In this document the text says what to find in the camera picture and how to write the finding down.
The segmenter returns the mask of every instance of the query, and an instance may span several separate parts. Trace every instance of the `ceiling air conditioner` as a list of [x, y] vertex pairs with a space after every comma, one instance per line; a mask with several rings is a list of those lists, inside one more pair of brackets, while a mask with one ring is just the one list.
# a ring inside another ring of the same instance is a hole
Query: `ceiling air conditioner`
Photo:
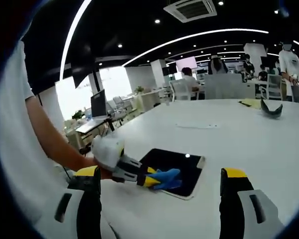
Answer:
[[212, 0], [181, 0], [164, 7], [164, 10], [181, 22], [217, 15]]

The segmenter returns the mask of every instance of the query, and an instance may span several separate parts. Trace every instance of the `black ceiling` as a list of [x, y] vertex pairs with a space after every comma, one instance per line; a mask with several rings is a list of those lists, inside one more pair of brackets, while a mask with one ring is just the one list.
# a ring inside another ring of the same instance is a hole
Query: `black ceiling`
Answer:
[[[28, 77], [33, 87], [42, 90], [54, 84], [59, 74], [48, 75], [51, 69], [59, 68], [64, 43], [73, 18], [82, 0], [52, 0], [33, 19], [30, 30], [24, 38]], [[269, 31], [269, 34], [255, 32], [223, 32], [192, 37], [159, 48], [128, 66], [147, 64], [147, 61], [165, 59], [182, 54], [184, 57], [222, 51], [243, 51], [243, 46], [223, 46], [245, 44], [255, 40], [264, 44], [271, 53], [280, 51], [275, 47], [286, 35], [299, 42], [299, 1], [286, 0], [289, 17], [274, 14], [281, 0], [226, 0], [219, 6], [213, 0], [217, 16], [182, 23], [163, 10], [167, 0], [92, 0], [84, 12], [72, 38], [66, 63], [73, 61], [102, 62], [102, 67], [119, 66], [129, 59], [165, 42], [209, 30], [227, 28], [249, 28]], [[91, 54], [85, 53], [90, 46]], [[299, 56], [299, 46], [294, 45]]]

